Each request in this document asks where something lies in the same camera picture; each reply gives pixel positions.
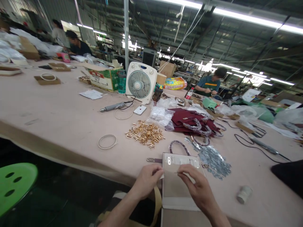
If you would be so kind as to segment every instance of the burgundy fabric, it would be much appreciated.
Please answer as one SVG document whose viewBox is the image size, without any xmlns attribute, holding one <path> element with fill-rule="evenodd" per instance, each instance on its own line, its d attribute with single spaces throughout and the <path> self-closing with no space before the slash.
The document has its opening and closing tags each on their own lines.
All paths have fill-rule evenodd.
<svg viewBox="0 0 303 227">
<path fill-rule="evenodd" d="M 198 119 L 200 124 L 202 125 L 202 131 L 207 131 L 206 126 L 208 126 L 212 131 L 220 132 L 220 128 L 216 127 L 214 124 L 214 121 L 211 119 L 208 119 L 207 121 L 203 121 L 202 119 L 204 116 L 198 115 L 196 111 L 188 111 L 182 108 L 175 108 L 170 109 L 175 111 L 172 122 L 174 126 L 174 131 L 178 132 L 184 132 L 186 135 L 193 134 L 193 135 L 199 135 L 199 133 L 192 131 L 189 128 L 184 127 L 183 123 L 189 124 L 189 125 L 196 125 L 196 123 L 193 121 L 193 119 Z"/>
</svg>

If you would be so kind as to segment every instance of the small white bottle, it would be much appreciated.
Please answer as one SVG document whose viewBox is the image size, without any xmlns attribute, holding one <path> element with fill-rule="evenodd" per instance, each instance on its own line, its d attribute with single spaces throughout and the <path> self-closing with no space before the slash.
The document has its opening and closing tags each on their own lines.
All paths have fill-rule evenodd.
<svg viewBox="0 0 303 227">
<path fill-rule="evenodd" d="M 190 97 L 193 94 L 193 88 L 191 88 L 191 90 L 186 94 L 185 96 L 185 102 L 188 102 L 190 100 Z"/>
</svg>

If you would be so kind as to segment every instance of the white box fan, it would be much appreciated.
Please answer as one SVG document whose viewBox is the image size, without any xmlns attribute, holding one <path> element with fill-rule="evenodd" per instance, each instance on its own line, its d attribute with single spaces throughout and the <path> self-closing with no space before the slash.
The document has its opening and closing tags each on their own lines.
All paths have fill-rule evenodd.
<svg viewBox="0 0 303 227">
<path fill-rule="evenodd" d="M 157 70 L 153 67 L 140 63 L 131 62 L 126 77 L 126 95 L 133 95 L 143 105 L 148 104 L 155 89 Z"/>
</svg>

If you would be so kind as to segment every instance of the woman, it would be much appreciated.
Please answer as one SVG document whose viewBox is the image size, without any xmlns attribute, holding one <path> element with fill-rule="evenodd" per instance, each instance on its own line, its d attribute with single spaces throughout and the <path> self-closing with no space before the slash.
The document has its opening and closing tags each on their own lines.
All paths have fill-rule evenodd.
<svg viewBox="0 0 303 227">
<path fill-rule="evenodd" d="M 65 35 L 62 24 L 53 19 L 55 28 L 53 29 L 52 36 L 59 43 L 60 46 L 69 47 L 69 41 Z"/>
</svg>

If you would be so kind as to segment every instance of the dark floor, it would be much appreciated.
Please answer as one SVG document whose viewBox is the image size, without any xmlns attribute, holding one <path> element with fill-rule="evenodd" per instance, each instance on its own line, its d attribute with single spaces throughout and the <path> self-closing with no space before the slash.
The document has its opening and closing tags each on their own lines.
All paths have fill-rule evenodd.
<svg viewBox="0 0 303 227">
<path fill-rule="evenodd" d="M 89 227 L 108 206 L 116 190 L 130 189 L 41 158 L 0 138 L 0 168 L 20 162 L 35 164 L 38 179 L 15 209 L 0 218 L 0 227 Z"/>
</svg>

